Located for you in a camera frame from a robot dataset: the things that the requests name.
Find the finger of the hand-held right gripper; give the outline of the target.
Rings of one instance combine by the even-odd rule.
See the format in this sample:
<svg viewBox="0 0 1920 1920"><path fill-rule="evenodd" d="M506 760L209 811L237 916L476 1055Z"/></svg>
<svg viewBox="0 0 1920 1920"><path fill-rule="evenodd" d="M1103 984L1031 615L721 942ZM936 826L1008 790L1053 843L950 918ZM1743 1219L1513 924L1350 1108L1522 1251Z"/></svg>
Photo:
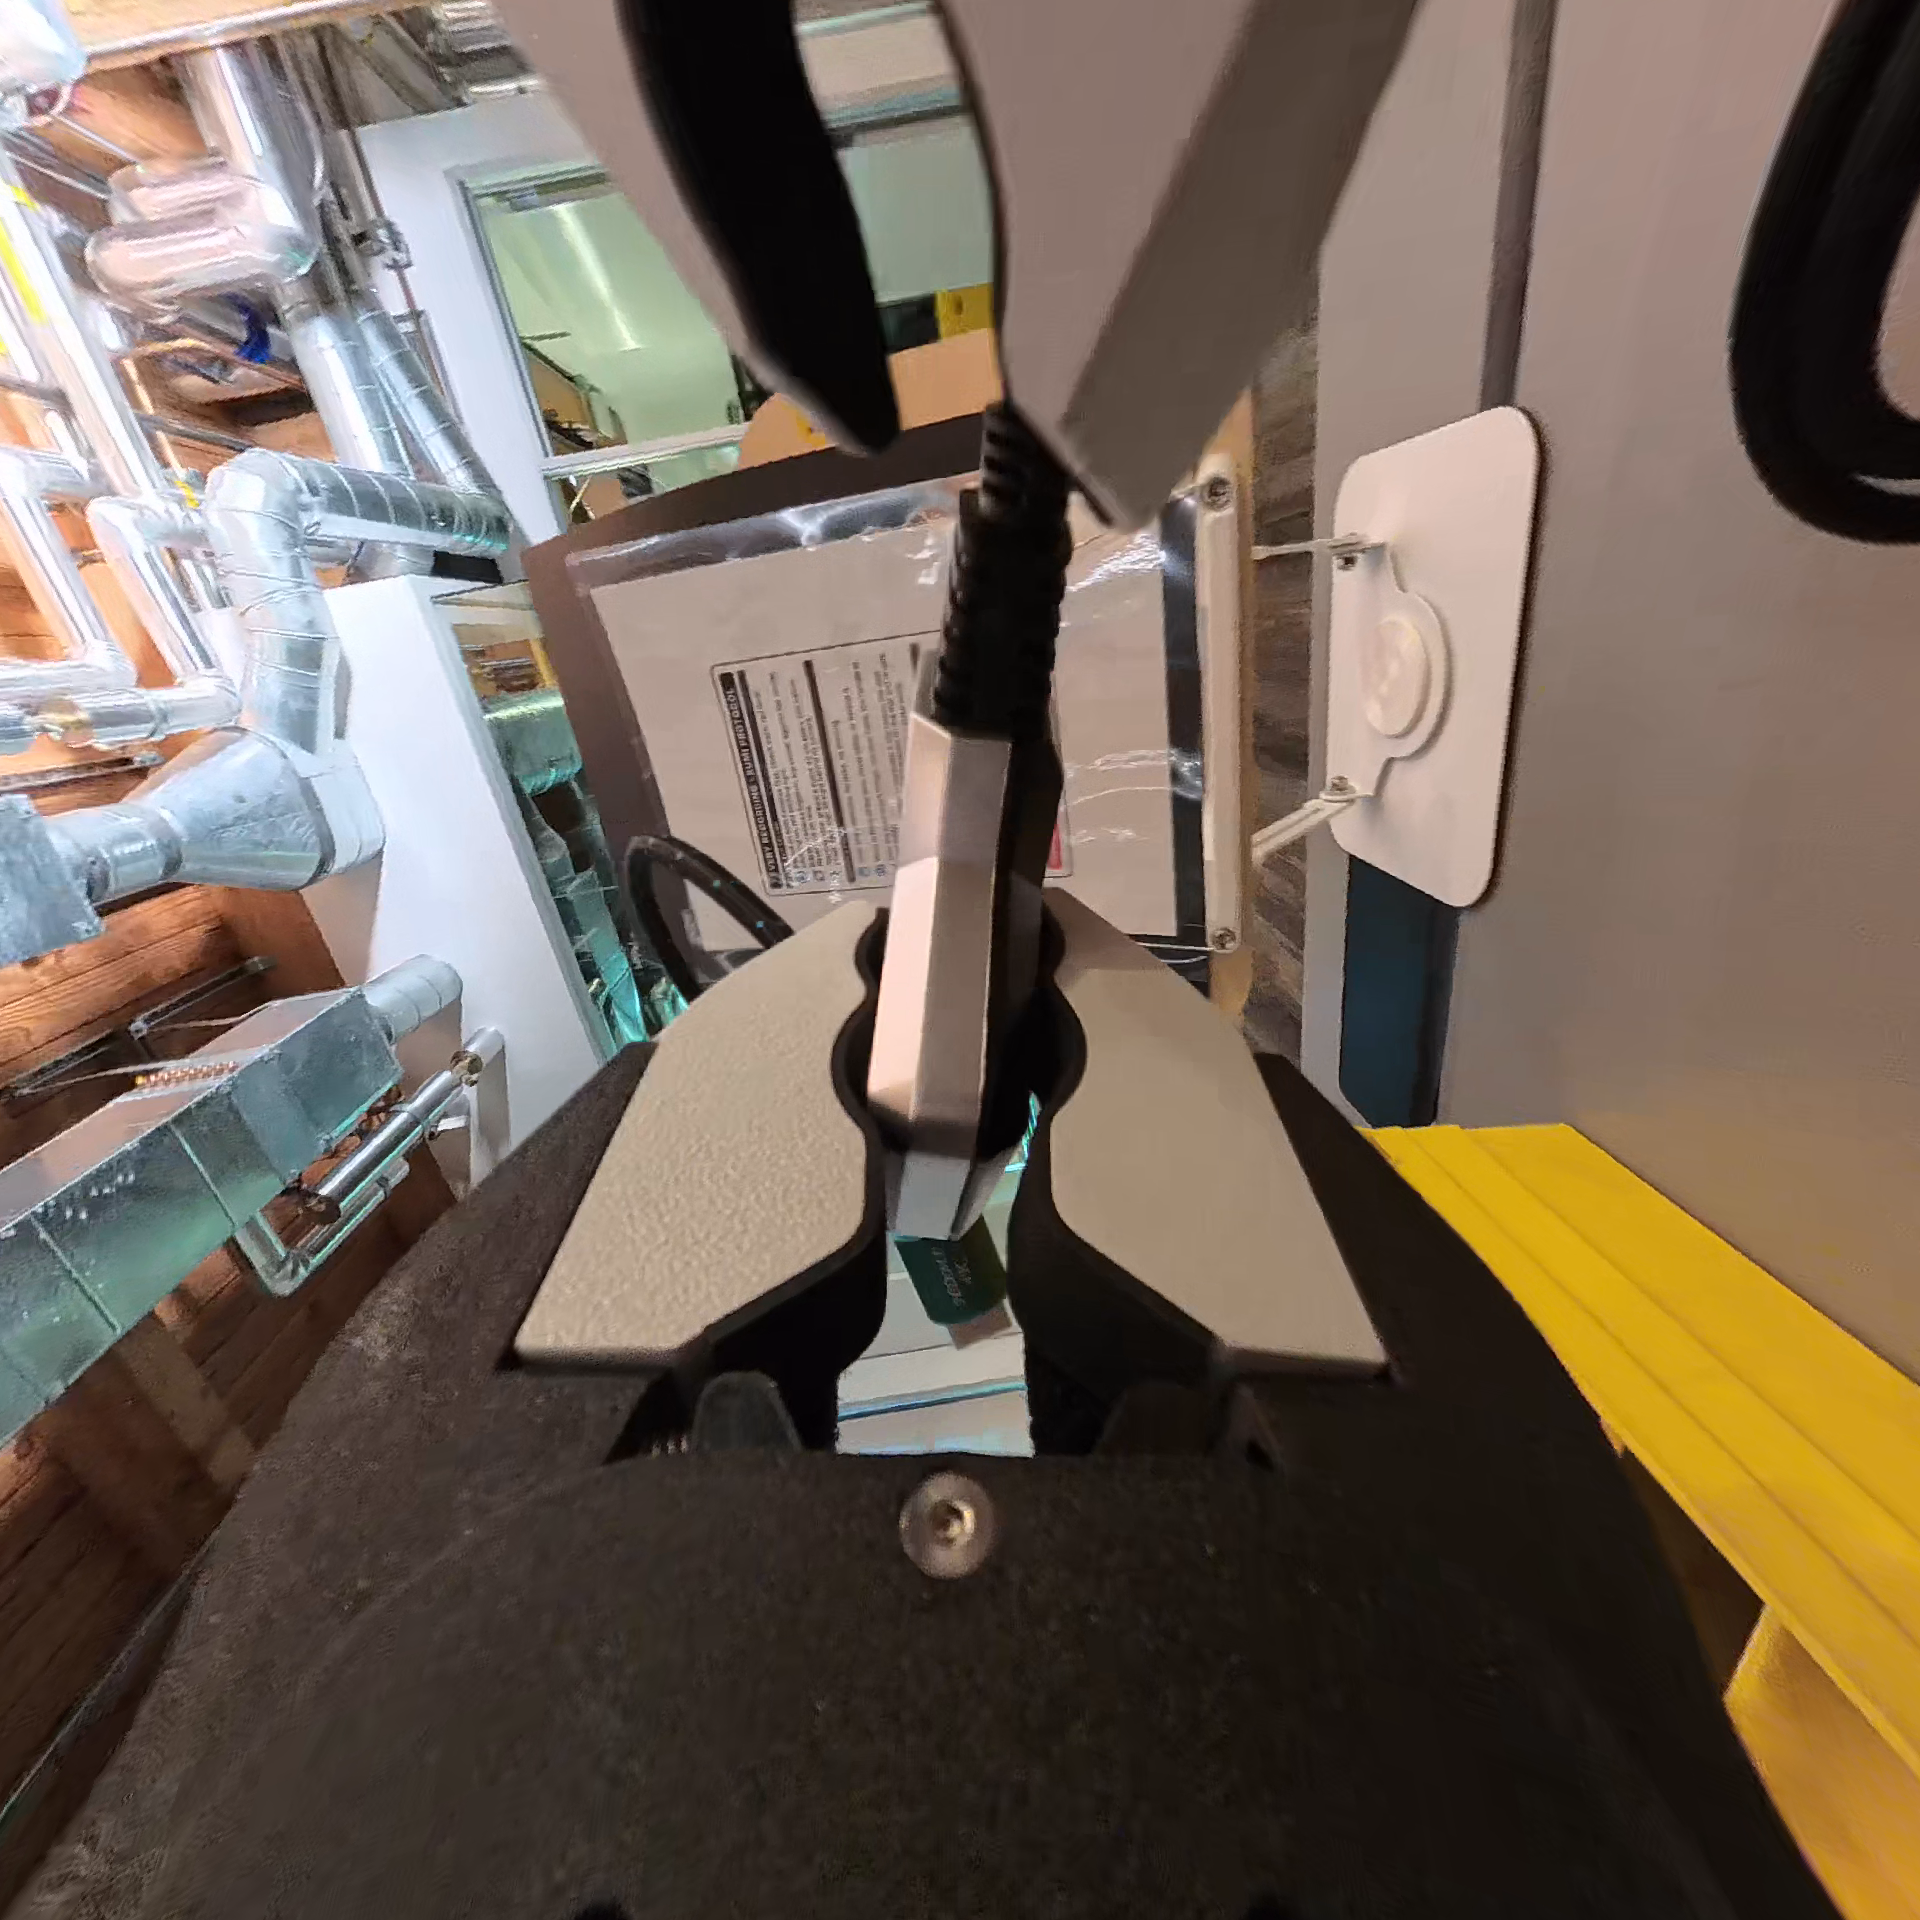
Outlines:
<svg viewBox="0 0 1920 1920"><path fill-rule="evenodd" d="M1412 3L950 3L1008 399L1111 525L1153 518L1274 336Z"/></svg>
<svg viewBox="0 0 1920 1920"><path fill-rule="evenodd" d="M857 213L786 3L501 3L732 354L840 448L900 435Z"/></svg>

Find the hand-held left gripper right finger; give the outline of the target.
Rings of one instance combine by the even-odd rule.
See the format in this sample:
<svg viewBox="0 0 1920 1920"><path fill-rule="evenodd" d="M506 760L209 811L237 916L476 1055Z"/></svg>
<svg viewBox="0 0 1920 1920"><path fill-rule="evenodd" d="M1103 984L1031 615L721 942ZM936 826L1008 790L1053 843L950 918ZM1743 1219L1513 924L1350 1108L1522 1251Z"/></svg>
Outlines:
<svg viewBox="0 0 1920 1920"><path fill-rule="evenodd" d="M1096 1407L1242 1379L1375 1380L1388 1354L1239 1029L1046 893L1032 1135L1008 1224L1025 1371Z"/></svg>

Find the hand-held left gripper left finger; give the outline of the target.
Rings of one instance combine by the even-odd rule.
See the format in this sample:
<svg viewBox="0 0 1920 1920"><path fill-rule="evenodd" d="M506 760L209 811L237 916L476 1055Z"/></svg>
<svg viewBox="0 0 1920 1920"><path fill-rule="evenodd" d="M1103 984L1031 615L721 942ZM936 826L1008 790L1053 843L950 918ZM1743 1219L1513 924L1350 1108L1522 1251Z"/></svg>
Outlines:
<svg viewBox="0 0 1920 1920"><path fill-rule="evenodd" d="M534 1371L694 1402L760 1374L839 1415L885 1312L882 1147L855 1080L879 911L833 907L713 984L654 1045L519 1328Z"/></svg>

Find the silver hdmi port adapter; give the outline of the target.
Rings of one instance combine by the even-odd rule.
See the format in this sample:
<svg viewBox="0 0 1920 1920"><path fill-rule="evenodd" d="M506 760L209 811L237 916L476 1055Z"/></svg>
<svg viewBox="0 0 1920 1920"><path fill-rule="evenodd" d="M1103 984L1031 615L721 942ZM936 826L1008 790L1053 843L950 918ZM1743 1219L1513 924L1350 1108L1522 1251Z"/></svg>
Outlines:
<svg viewBox="0 0 1920 1920"><path fill-rule="evenodd" d="M1052 724L1070 477L1010 403L981 418L936 655L906 722L869 1107L906 1238L960 1238L1024 1135L1042 892L1065 790Z"/></svg>

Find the black hdmi cable green plugs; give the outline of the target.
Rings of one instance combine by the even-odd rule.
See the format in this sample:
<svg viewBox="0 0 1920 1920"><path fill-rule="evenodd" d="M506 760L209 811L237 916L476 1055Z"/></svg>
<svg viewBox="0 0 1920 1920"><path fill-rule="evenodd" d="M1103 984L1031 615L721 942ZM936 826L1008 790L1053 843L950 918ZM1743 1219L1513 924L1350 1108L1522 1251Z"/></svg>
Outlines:
<svg viewBox="0 0 1920 1920"><path fill-rule="evenodd" d="M1544 68L1517 229L1503 180L1470 196L1489 330L1520 275L1509 362L1479 344L1513 399L1470 416L1522 410L1542 468L1436 1117L1572 1126L1905 1363L1914 5L1552 5L1494 40L1494 80ZM1430 218L1466 178L1414 101L1441 51L1417 5L1309 280L1335 372L1388 388L1463 315ZM1335 1234L1340 1004L1330 1080L1257 1066Z"/></svg>

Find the dark desk pad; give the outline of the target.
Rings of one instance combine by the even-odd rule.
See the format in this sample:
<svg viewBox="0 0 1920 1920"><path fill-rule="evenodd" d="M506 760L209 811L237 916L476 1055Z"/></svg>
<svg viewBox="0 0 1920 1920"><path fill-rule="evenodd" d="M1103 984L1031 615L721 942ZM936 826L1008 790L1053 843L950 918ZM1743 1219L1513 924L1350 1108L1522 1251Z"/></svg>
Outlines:
<svg viewBox="0 0 1920 1920"><path fill-rule="evenodd" d="M1350 858L1336 1086L1373 1126L1436 1123L1463 910Z"/></svg>

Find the wooden framed sign board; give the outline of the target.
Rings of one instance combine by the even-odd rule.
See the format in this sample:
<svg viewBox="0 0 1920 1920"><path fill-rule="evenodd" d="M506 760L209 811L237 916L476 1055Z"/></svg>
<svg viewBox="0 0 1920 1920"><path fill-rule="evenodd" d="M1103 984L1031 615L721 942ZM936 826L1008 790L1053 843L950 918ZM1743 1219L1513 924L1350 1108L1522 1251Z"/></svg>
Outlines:
<svg viewBox="0 0 1920 1920"><path fill-rule="evenodd" d="M654 667L624 664L591 592L663 568L759 559L897 525L930 525L930 607L940 615L952 501L974 486L978 453L981 416L952 416L906 427L870 460L816 448L647 495L526 552L544 648L558 669L567 718L582 750L582 778L600 808L615 859L624 859L640 834L678 836L717 858L733 875L748 875L744 855L721 855L717 828L694 828L688 806L672 808L666 802L657 751L688 742L690 722L664 704L664 686ZM1158 581L1149 598L1158 612L1167 714L1167 755L1160 763L1167 775L1173 931L1140 931L1136 938L1194 989L1226 1005L1234 995L1246 995L1250 959L1242 948L1226 944L1234 925L1216 922L1206 902L1214 840L1204 826L1206 773L1241 763L1234 730L1224 744L1206 744L1209 664L1201 629L1209 615L1201 612L1204 588L1194 555L1209 493L1220 493L1232 538L1229 558L1212 571L1212 584L1229 604L1226 612L1214 615L1224 652L1218 667L1222 688L1236 686L1241 664L1236 620L1246 541L1239 532L1232 460L1220 450L1209 453L1209 460L1212 468L1188 475L1157 523L1140 530L1149 573Z"/></svg>

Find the laminated instruction sheet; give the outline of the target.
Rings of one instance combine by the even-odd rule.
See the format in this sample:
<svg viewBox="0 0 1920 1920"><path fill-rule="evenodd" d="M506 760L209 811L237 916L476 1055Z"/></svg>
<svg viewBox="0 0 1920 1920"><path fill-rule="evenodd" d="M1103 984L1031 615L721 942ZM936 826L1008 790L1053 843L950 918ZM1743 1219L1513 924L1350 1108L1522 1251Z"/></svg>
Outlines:
<svg viewBox="0 0 1920 1920"><path fill-rule="evenodd" d="M748 858L741 880L793 928L852 898L885 904L893 890L906 719L943 621L930 607L933 541L930 525L897 525L591 592L624 664L654 667L690 722L688 742L657 751L666 802L717 828L721 855ZM1134 938L1173 931L1158 581L1144 552L1140 530L1071 508L1052 695L1062 800L1046 883Z"/></svg>

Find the yellow plastic bin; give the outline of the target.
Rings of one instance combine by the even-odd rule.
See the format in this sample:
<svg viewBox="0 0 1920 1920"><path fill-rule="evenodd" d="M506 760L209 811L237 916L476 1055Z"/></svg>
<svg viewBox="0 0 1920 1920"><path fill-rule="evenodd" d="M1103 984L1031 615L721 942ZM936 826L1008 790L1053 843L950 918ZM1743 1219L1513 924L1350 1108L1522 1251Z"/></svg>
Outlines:
<svg viewBox="0 0 1920 1920"><path fill-rule="evenodd" d="M1918 1388L1565 1125L1382 1126L1597 1411L1842 1916L1918 1916Z"/></svg>

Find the cluster of silver ceiling pipes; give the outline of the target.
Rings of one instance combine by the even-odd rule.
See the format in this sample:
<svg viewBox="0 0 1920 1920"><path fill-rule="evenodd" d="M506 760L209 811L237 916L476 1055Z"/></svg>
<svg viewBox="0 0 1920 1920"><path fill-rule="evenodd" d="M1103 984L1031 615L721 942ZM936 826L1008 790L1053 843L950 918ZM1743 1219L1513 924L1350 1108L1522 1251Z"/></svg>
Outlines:
<svg viewBox="0 0 1920 1920"><path fill-rule="evenodd" d="M351 187L313 32L185 43L202 152L126 163L104 221L42 206L17 140L87 72L62 5L4 5L4 559L48 634L4 653L4 755L183 741L126 800L50 816L4 795L4 964L104 931L170 885L296 893L383 840L346 741L322 568L503 559L512 512L418 347L372 300L381 221ZM202 480L137 412L137 347L292 354L333 460L239 446Z"/></svg>

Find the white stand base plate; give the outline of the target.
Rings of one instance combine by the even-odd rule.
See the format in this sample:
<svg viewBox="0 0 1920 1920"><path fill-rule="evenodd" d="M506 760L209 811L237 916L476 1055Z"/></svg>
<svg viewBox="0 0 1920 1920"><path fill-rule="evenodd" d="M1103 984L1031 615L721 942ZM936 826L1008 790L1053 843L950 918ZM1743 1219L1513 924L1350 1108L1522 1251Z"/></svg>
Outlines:
<svg viewBox="0 0 1920 1920"><path fill-rule="evenodd" d="M1542 450L1494 407L1346 468L1330 538L1280 543L1328 573L1325 779L1253 836L1250 859L1330 828L1439 904L1497 864Z"/></svg>

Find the galvanized rectangular duct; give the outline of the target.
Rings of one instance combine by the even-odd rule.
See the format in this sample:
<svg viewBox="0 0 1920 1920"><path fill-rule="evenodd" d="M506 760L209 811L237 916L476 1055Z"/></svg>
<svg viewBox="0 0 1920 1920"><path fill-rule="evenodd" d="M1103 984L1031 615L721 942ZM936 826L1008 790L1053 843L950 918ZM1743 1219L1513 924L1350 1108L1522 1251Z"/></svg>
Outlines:
<svg viewBox="0 0 1920 1920"><path fill-rule="evenodd" d="M276 998L4 1168L2 1436L9 1442L233 1246L280 1298L408 1176L497 1051L482 1031L413 1094L399 1043L457 1007L460 972L412 958Z"/></svg>

